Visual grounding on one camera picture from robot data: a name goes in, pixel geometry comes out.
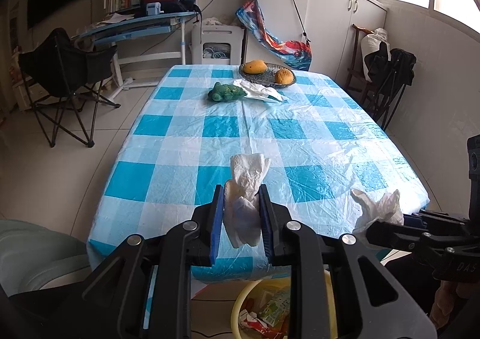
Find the green stuffed animal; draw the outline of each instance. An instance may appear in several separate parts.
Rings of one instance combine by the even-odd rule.
[[[238,86],[217,82],[213,89],[208,92],[208,99],[215,102],[228,102],[235,101],[246,95],[247,93]]]

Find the cabinet door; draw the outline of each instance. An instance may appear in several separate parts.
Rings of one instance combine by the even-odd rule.
[[[257,0],[265,20],[265,27],[280,41],[298,40],[303,30],[293,0]],[[301,20],[305,23],[308,0],[295,0]],[[245,61],[263,59],[266,62],[281,63],[274,54],[265,49],[252,34],[247,37]]]
[[[355,43],[355,29],[352,28],[352,24],[356,26],[375,30],[382,28],[385,25],[386,11],[374,3],[368,2],[368,0],[353,0],[353,9],[350,19],[350,25],[346,34],[345,47],[343,48],[342,60],[338,68],[336,82],[339,86],[343,87],[347,80],[348,71],[352,63],[353,47]],[[360,32],[358,37],[358,43],[364,38],[365,34]],[[360,47],[357,50],[357,57],[355,60],[355,69],[357,71],[363,71],[362,64],[362,50]]]
[[[350,24],[353,0],[309,0],[305,30],[310,39],[310,72],[335,79]]]

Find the plate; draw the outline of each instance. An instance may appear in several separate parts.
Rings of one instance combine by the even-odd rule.
[[[297,77],[295,76],[295,74],[293,73],[293,71],[290,68],[283,67],[283,66],[278,65],[278,64],[266,63],[267,70],[265,72],[262,72],[262,73],[245,73],[243,71],[244,65],[245,64],[242,64],[238,68],[238,72],[240,73],[240,75],[244,79],[246,79],[246,80],[248,80],[249,82],[252,82],[252,83],[261,84],[265,87],[273,87],[273,88],[277,89],[277,88],[285,88],[285,87],[291,86],[292,84],[297,82]],[[289,70],[293,74],[292,83],[289,83],[289,84],[275,83],[275,74],[277,73],[278,70],[280,70],[282,68],[285,68],[285,69]]]

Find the plastic table cover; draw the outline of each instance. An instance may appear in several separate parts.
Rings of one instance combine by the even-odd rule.
[[[355,187],[379,200],[400,191],[400,208],[425,207],[428,194],[395,145],[327,76],[295,71],[282,103],[207,99],[215,82],[240,78],[238,66],[174,66],[150,96],[111,171],[88,238],[93,267],[133,233],[150,238],[191,218],[230,175],[230,157],[263,153],[272,202],[293,219],[332,237],[351,232],[361,214]],[[222,226],[211,268],[192,267],[203,282],[288,273],[268,265],[263,244],[234,249]]]

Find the silver bolt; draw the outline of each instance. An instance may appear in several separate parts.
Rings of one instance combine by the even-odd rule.
[[[302,226],[301,226],[301,224],[300,224],[298,221],[289,221],[289,222],[286,224],[286,227],[287,227],[289,230],[299,230]]]
[[[350,235],[349,233],[342,236],[342,242],[344,242],[346,245],[354,245],[356,241],[357,239],[355,236]]]
[[[140,235],[131,235],[127,239],[129,245],[139,245],[142,242],[142,237]]]
[[[197,229],[198,224],[195,221],[186,221],[183,223],[184,230],[195,230]]]

